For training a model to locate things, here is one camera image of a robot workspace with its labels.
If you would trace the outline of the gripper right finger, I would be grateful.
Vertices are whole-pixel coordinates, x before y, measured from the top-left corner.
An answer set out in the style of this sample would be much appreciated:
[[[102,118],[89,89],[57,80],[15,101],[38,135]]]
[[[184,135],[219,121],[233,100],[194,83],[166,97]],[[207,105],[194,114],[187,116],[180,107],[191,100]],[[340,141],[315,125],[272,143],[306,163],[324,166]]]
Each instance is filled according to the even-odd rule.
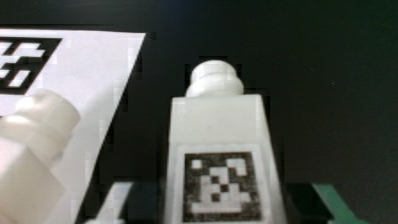
[[[290,224],[370,224],[356,216],[331,184],[288,183],[285,196]]]

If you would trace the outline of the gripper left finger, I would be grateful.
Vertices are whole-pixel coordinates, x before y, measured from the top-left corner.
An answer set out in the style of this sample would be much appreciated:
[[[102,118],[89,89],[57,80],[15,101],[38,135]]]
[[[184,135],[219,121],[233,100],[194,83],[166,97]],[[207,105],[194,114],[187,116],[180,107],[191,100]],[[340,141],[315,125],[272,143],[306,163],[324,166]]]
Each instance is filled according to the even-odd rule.
[[[157,184],[120,181],[111,185],[95,217],[86,224],[157,224]]]

